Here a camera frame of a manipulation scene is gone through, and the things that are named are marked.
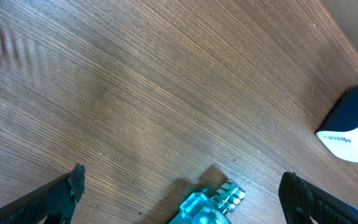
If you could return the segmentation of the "blue mouthwash bottle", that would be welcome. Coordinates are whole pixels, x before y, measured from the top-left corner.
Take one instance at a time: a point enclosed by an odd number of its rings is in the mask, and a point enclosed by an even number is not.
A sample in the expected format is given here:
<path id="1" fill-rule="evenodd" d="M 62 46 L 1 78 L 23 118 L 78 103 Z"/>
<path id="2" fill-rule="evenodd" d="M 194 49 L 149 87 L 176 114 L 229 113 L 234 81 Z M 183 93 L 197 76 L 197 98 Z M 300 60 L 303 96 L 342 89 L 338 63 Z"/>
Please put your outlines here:
<path id="1" fill-rule="evenodd" d="M 169 224 L 231 224 L 227 214 L 234 212 L 246 196 L 244 189 L 227 179 L 212 197 L 206 195 L 206 190 L 192 193 Z"/>

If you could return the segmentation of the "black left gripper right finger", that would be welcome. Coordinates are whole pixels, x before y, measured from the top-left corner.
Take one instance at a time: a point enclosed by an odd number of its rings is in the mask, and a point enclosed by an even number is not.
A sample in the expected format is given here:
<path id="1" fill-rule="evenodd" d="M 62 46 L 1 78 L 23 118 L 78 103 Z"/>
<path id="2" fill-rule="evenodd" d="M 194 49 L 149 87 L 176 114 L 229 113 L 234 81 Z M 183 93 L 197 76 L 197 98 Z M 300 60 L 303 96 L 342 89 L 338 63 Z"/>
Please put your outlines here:
<path id="1" fill-rule="evenodd" d="M 287 223 L 358 223 L 358 208 L 339 200 L 295 173 L 283 173 L 278 196 Z"/>

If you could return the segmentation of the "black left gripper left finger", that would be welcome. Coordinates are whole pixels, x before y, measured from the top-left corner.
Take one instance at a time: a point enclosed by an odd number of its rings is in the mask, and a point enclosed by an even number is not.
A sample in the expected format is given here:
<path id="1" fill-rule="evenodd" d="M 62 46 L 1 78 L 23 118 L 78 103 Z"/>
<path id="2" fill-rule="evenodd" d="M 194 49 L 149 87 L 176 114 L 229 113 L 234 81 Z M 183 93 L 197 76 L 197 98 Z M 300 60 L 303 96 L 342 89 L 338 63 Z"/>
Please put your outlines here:
<path id="1" fill-rule="evenodd" d="M 71 172 L 0 208 L 0 224 L 70 223 L 85 191 L 85 167 Z"/>

